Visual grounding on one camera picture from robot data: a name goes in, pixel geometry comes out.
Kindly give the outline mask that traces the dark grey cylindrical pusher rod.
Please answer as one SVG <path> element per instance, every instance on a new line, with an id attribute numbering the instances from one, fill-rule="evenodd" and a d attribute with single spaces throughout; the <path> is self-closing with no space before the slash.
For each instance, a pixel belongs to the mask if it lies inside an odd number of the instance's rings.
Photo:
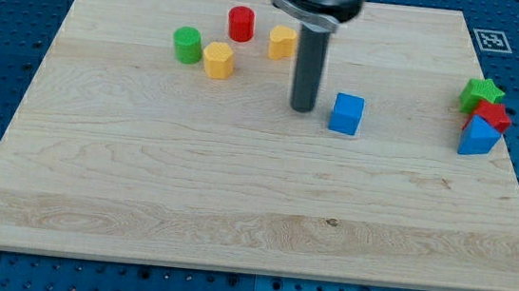
<path id="1" fill-rule="evenodd" d="M 290 96 L 290 106 L 297 112 L 311 112 L 316 106 L 330 35 L 327 29 L 301 24 Z"/>

